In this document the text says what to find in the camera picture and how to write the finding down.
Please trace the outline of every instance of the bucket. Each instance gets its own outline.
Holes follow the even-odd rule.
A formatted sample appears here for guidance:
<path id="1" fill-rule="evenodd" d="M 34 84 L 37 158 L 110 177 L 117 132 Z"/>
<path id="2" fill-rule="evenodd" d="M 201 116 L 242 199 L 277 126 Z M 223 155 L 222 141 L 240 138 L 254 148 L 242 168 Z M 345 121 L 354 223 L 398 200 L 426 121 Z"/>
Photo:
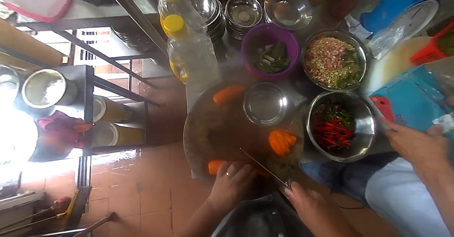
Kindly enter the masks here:
<path id="1" fill-rule="evenodd" d="M 140 145 L 144 142 L 144 130 L 111 124 L 105 121 L 97 122 L 93 130 L 93 147 L 115 145 Z"/>
<path id="2" fill-rule="evenodd" d="M 100 120 L 109 123 L 127 123 L 131 118 L 131 112 L 127 111 L 125 107 L 106 97 L 93 95 L 93 123 Z"/>

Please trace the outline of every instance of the cutting board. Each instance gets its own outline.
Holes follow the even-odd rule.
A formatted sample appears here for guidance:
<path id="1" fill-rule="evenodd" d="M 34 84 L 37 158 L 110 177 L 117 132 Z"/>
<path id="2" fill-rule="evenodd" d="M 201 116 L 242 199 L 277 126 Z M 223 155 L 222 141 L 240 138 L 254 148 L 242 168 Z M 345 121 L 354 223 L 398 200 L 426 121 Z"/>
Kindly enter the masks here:
<path id="1" fill-rule="evenodd" d="M 298 110 L 290 109 L 278 125 L 264 127 L 252 123 L 243 111 L 243 96 L 232 103 L 216 106 L 213 95 L 229 84 L 220 84 L 205 91 L 186 118 L 183 144 L 186 159 L 193 177 L 209 180 L 208 163 L 211 160 L 243 161 L 256 165 L 239 148 L 244 148 L 275 175 L 286 179 L 298 167 L 304 147 L 303 123 Z M 255 84 L 245 85 L 248 88 Z M 289 129 L 297 137 L 291 153 L 285 157 L 276 155 L 268 143 L 268 136 L 276 128 Z"/>
<path id="2" fill-rule="evenodd" d="M 401 41 L 382 59 L 373 59 L 359 87 L 360 93 L 369 95 L 392 81 L 400 73 L 415 67 L 410 57 L 423 49 L 430 39 L 431 37 L 423 36 Z"/>

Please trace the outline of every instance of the cooking oil bottle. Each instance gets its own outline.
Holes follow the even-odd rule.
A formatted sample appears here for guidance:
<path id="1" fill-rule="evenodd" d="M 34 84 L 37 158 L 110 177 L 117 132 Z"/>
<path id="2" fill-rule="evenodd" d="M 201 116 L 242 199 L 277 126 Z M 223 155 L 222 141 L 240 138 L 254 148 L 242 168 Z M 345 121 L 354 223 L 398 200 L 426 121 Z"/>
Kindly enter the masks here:
<path id="1" fill-rule="evenodd" d="M 161 26 L 166 34 L 167 31 L 164 28 L 163 22 L 164 19 L 171 14 L 180 15 L 188 29 L 200 34 L 207 33 L 206 20 L 197 13 L 190 0 L 159 0 L 157 10 L 159 12 Z"/>
<path id="2" fill-rule="evenodd" d="M 168 35 L 170 67 L 190 90 L 201 94 L 221 81 L 213 43 L 207 34 L 188 29 L 177 14 L 167 16 L 163 27 Z"/>

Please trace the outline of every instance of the yellow bottle cap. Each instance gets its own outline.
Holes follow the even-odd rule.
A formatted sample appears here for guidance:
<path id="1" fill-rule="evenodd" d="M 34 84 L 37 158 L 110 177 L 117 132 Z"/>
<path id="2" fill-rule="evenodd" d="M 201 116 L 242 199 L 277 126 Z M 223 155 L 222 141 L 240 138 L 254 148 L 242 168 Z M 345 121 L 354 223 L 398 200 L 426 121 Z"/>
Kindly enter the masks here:
<path id="1" fill-rule="evenodd" d="M 167 34 L 174 38 L 181 37 L 188 32 L 183 18 L 177 14 L 171 14 L 164 19 L 164 28 L 167 30 Z"/>

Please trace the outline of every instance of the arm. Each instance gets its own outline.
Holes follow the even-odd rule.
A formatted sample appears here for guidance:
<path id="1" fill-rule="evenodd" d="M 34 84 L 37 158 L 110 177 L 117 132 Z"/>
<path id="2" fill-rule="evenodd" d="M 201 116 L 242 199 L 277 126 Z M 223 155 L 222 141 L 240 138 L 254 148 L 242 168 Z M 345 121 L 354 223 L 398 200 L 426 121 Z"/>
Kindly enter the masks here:
<path id="1" fill-rule="evenodd" d="M 342 212 L 321 194 L 297 182 L 292 182 L 291 186 L 292 190 L 285 189 L 288 199 L 315 237 L 362 236 L 348 223 Z"/>
<path id="2" fill-rule="evenodd" d="M 391 146 L 407 161 L 426 186 L 448 230 L 454 235 L 454 169 L 449 163 L 449 140 L 441 126 L 427 133 L 382 119 Z"/>
<path id="3" fill-rule="evenodd" d="M 210 196 L 191 217 L 179 236 L 210 236 L 222 219 L 243 199 L 256 176 L 257 170 L 251 165 L 224 162 L 219 167 Z"/>

